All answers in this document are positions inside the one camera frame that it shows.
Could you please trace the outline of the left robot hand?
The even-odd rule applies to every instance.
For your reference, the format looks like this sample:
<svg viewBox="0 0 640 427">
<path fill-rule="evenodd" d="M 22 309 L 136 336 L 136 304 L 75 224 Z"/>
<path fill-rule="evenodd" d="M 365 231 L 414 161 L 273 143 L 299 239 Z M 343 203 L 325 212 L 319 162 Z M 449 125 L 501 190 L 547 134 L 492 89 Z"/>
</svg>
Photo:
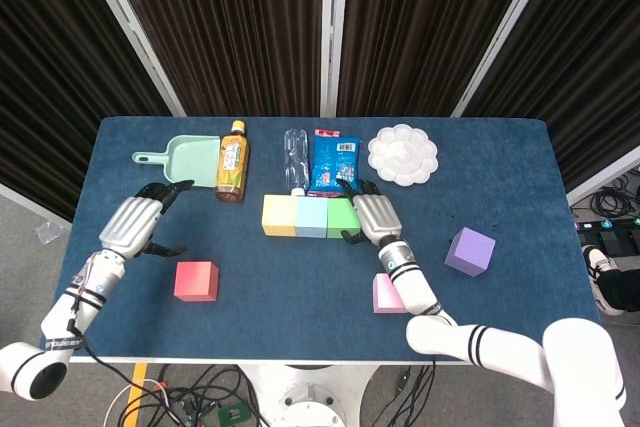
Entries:
<svg viewBox="0 0 640 427">
<path fill-rule="evenodd" d="M 193 185 L 193 180 L 153 182 L 127 197 L 100 233 L 102 247 L 125 260 L 142 254 L 174 257 L 186 252 L 186 246 L 165 247 L 154 243 L 152 237 L 158 222 L 179 194 Z"/>
</svg>

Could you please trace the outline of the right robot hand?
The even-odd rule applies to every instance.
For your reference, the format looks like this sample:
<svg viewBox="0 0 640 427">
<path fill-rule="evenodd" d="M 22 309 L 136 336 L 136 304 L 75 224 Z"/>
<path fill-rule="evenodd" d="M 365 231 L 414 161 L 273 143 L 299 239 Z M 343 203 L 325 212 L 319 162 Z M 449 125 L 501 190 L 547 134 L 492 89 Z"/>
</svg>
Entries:
<svg viewBox="0 0 640 427">
<path fill-rule="evenodd" d="M 344 179 L 337 179 L 336 182 L 343 189 L 360 224 L 357 234 L 341 231 L 347 243 L 358 244 L 368 240 L 382 248 L 401 237 L 401 221 L 389 198 L 381 193 L 374 182 L 359 179 L 358 190 Z"/>
</svg>

